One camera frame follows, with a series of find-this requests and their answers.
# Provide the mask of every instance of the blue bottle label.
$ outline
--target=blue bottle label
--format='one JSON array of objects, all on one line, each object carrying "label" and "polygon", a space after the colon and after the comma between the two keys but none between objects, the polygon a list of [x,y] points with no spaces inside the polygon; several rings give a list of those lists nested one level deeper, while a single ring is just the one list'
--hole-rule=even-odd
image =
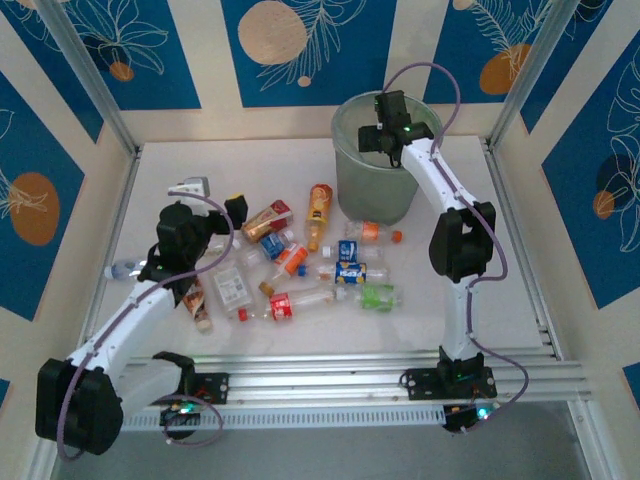
[{"label": "blue bottle label", "polygon": [[336,283],[360,284],[366,281],[366,263],[336,262]]},{"label": "blue bottle label", "polygon": [[270,233],[266,237],[260,240],[262,250],[269,260],[275,260],[278,256],[284,252],[284,243],[278,237],[276,233]]},{"label": "blue bottle label", "polygon": [[340,240],[338,242],[338,261],[350,263],[357,262],[358,244],[353,240]]}]

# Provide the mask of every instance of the gray bucket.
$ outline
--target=gray bucket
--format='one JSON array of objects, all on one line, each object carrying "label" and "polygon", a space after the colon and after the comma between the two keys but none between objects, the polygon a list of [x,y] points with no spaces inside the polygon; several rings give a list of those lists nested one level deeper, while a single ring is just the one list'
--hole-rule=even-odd
[{"label": "gray bucket", "polygon": [[[379,93],[347,100],[331,121],[338,203],[351,220],[393,225],[409,211],[418,184],[404,168],[392,168],[388,155],[358,152],[358,129],[378,122],[373,102]],[[442,129],[440,118],[430,107],[407,95],[405,99],[412,122],[425,122],[434,133]]]}]

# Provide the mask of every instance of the white table surface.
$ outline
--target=white table surface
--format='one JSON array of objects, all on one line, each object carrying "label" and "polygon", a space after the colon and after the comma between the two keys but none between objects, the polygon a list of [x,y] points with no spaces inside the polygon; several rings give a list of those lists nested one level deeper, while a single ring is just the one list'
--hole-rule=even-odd
[{"label": "white table surface", "polygon": [[[447,137],[442,151],[467,189],[480,201],[491,201],[496,207],[496,232],[510,264],[507,280],[479,286],[475,319],[479,340],[496,348],[541,346],[479,139]],[[330,139],[149,143],[144,147],[115,258],[146,254],[157,241],[158,214],[173,201],[166,195],[168,187],[193,176],[209,178],[211,198],[218,203],[235,193],[244,193],[250,216],[277,198],[284,200],[294,212],[292,229],[300,239],[310,187],[321,182],[336,185]],[[149,332],[136,355],[153,355],[160,350],[187,355],[281,355],[437,349],[444,332],[443,291],[444,282],[448,281],[435,274],[428,257],[437,218],[424,194],[418,191],[409,213],[396,225],[404,232],[403,242],[389,246],[385,252],[392,282],[404,288],[405,305],[400,310],[382,314],[352,305],[335,305],[286,324],[264,319],[240,323],[223,317],[217,304],[209,302],[214,332],[205,336],[196,330],[185,307],[180,305]],[[334,194],[324,244],[340,239],[345,221]],[[494,253],[488,274],[499,270]],[[251,272],[250,283],[256,296],[261,295],[256,287],[266,273],[266,267]],[[313,284],[311,280],[296,279],[286,288]],[[116,311],[131,287],[130,283],[108,284],[98,326]]]}]

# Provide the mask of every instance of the wire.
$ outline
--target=wire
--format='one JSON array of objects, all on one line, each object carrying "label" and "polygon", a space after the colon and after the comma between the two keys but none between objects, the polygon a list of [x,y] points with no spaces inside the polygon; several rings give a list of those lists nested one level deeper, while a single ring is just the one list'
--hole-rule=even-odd
[{"label": "wire", "polygon": [[171,422],[168,421],[168,422],[165,423],[164,429],[162,430],[162,434],[167,439],[167,443],[168,444],[177,445],[179,447],[185,447],[185,448],[200,448],[200,447],[206,447],[207,445],[211,445],[212,443],[216,442],[220,438],[220,436],[222,435],[222,428],[223,428],[223,425],[224,425],[224,420],[222,419],[222,415],[220,415],[220,412],[218,411],[218,409],[216,407],[211,405],[209,402],[206,402],[206,401],[202,400],[201,398],[194,397],[192,395],[165,395],[164,397],[161,397],[156,401],[164,402],[164,401],[171,401],[171,400],[185,400],[185,401],[188,401],[188,402],[197,403],[199,405],[202,405],[202,406],[208,408],[218,418],[219,427],[218,427],[218,430],[216,431],[216,433],[211,438],[207,438],[206,440],[202,440],[200,442],[183,442],[181,440],[175,440],[175,439],[173,439],[173,438],[171,438],[169,436],[169,423],[171,423]]},{"label": "wire", "polygon": [[82,359],[82,361],[78,365],[78,368],[76,368],[76,371],[74,372],[73,376],[71,377],[71,381],[69,382],[69,386],[67,387],[67,391],[64,394],[64,399],[62,400],[62,406],[60,408],[60,415],[58,416],[58,425],[56,427],[56,445],[58,447],[58,455],[59,455],[60,459],[63,460],[64,462],[71,462],[71,461],[77,460],[84,453],[84,450],[79,450],[74,455],[67,454],[67,452],[65,451],[65,448],[64,448],[64,426],[66,425],[66,422],[67,422],[67,414],[69,413],[69,405],[71,403],[71,397],[73,396],[73,394],[75,392],[76,385],[78,384],[78,381],[80,380],[80,376],[82,375],[82,373],[84,372],[85,368],[87,367],[87,365],[91,361],[91,358],[94,357],[94,356],[97,356],[97,353],[96,353],[97,350],[102,346],[102,344],[107,340],[107,338],[113,333],[113,331],[118,327],[118,325],[120,325],[120,323],[127,317],[127,315],[131,312],[131,310],[133,310],[135,308],[136,304],[142,302],[145,298],[147,298],[153,292],[155,292],[156,290],[164,287],[168,283],[175,282],[177,280],[182,280],[182,279],[189,278],[189,277],[195,277],[196,275],[199,275],[199,274],[204,273],[204,272],[206,272],[208,270],[211,270],[213,267],[215,267],[220,262],[222,262],[224,260],[224,258],[231,251],[231,246],[233,244],[233,235],[234,235],[233,222],[232,222],[231,218],[229,217],[229,215],[227,214],[227,212],[225,211],[224,208],[222,208],[220,205],[218,205],[213,200],[211,200],[209,198],[206,198],[206,197],[203,197],[203,196],[200,196],[200,195],[196,195],[194,193],[169,192],[169,196],[170,197],[180,196],[180,197],[195,198],[195,199],[201,200],[201,201],[209,204],[210,206],[212,206],[213,208],[218,210],[220,212],[220,214],[224,217],[224,219],[227,221],[227,223],[229,224],[229,238],[227,239],[227,243],[225,245],[224,250],[222,251],[222,254],[219,257],[217,257],[213,262],[211,262],[209,265],[206,265],[206,266],[204,266],[202,268],[193,270],[191,272],[181,273],[179,275],[174,275],[173,277],[166,278],[165,280],[162,280],[161,282],[156,283],[154,286],[152,286],[148,290],[145,290],[144,292],[142,292],[140,294],[140,296],[138,298],[136,298],[135,302],[129,303],[124,309],[122,309],[122,311],[118,314],[118,316],[111,323],[111,325],[109,325],[109,328],[107,328],[104,331],[104,333],[96,340],[96,342],[95,342],[95,344],[93,346],[93,348],[94,348],[93,352],[87,353],[87,355]]},{"label": "wire", "polygon": [[[480,212],[478,212],[478,210],[471,204],[471,202],[469,202],[466,198],[464,198],[464,195],[462,194],[462,192],[460,192],[458,190],[458,187],[455,185],[455,183],[453,182],[453,180],[451,179],[451,177],[449,177],[449,174],[447,173],[447,171],[442,167],[442,165],[440,164],[440,161],[438,160],[437,155],[435,154],[436,152],[436,148],[438,148],[440,146],[440,144],[442,143],[442,140],[444,138],[444,134],[445,132],[448,130],[448,128],[451,126],[451,124],[453,123],[453,121],[455,120],[456,116],[458,115],[458,112],[460,110],[460,105],[461,105],[461,99],[460,99],[460,86],[458,85],[458,82],[456,81],[455,77],[451,74],[451,72],[449,70],[447,70],[446,68],[444,68],[442,65],[438,65],[437,63],[432,63],[432,62],[416,62],[416,63],[411,63],[403,68],[401,68],[393,77],[391,77],[391,80],[389,80],[387,82],[387,84],[384,86],[384,88],[382,89],[383,92],[386,92],[389,87],[391,86],[391,84],[404,72],[406,72],[407,70],[410,70],[412,68],[415,67],[431,67],[431,68],[435,68],[436,70],[440,70],[441,72],[443,72],[448,78],[449,80],[451,80],[451,84],[453,85],[453,88],[455,90],[456,93],[456,103],[455,103],[455,107],[453,109],[453,113],[451,114],[451,117],[449,118],[449,120],[447,120],[447,122],[444,124],[444,126],[442,127],[442,130],[440,130],[438,133],[436,133],[435,138],[433,139],[433,143],[431,144],[431,161],[433,162],[433,164],[436,166],[436,168],[438,169],[438,172],[440,172],[440,175],[442,175],[442,178],[444,178],[445,182],[447,182],[447,185],[449,185],[449,187],[451,188],[451,190],[454,193],[454,196],[466,207],[469,209],[469,211],[471,212],[471,214],[478,220],[478,222],[480,222],[480,225],[482,225],[482,227],[486,230],[487,234],[489,235],[489,237],[491,238],[491,241],[493,242],[493,244],[496,247],[496,251],[498,252],[498,256],[500,257],[500,264],[502,265],[502,273],[500,275],[496,275],[496,276],[478,276],[478,278],[472,280],[469,283],[469,286],[467,287],[467,312],[466,312],[466,320],[467,320],[467,334],[469,335],[469,340],[471,340],[471,343],[473,343],[473,345],[476,346],[476,348],[478,348],[478,350],[491,355],[494,358],[497,358],[499,360],[502,360],[503,362],[509,363],[511,365],[513,365],[514,367],[516,367],[517,369],[519,369],[522,374],[524,375],[524,382],[522,385],[522,388],[520,389],[520,391],[518,391],[518,393],[516,393],[512,398],[509,399],[508,402],[502,404],[499,408],[497,408],[496,410],[494,410],[493,414],[489,416],[488,419],[492,419],[496,416],[496,414],[498,414],[498,412],[500,412],[501,410],[508,408],[510,406],[512,406],[515,402],[517,402],[522,395],[524,395],[524,393],[527,391],[527,388],[529,388],[529,373],[527,372],[527,369],[524,368],[522,365],[520,365],[517,361],[506,357],[504,355],[501,355],[497,352],[495,352],[494,350],[491,350],[490,348],[485,347],[484,345],[482,345],[480,342],[478,342],[475,339],[475,334],[473,331],[473,319],[471,317],[471,312],[472,312],[472,303],[473,303],[473,287],[476,286],[477,284],[481,283],[481,282],[499,282],[504,280],[505,278],[507,278],[507,275],[509,273],[509,266],[507,264],[507,257],[504,253],[504,249],[502,248],[502,244],[500,243],[500,240],[498,240],[498,237],[496,236],[495,232],[493,231],[493,229],[491,228],[491,226],[487,223],[487,221],[482,217],[482,215],[480,215]],[[472,426],[471,428],[468,428],[467,431],[473,430],[475,428],[478,428],[480,425],[484,425],[484,423],[486,422],[478,422],[476,423],[474,426]]]}]

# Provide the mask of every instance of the red bottle label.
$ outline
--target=red bottle label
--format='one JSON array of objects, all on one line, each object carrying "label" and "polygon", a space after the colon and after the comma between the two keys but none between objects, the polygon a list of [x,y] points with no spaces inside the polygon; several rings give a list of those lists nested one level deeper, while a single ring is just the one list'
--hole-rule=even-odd
[{"label": "red bottle label", "polygon": [[286,293],[277,293],[269,300],[271,302],[271,316],[274,320],[285,320],[293,317],[293,310],[289,295]]}]

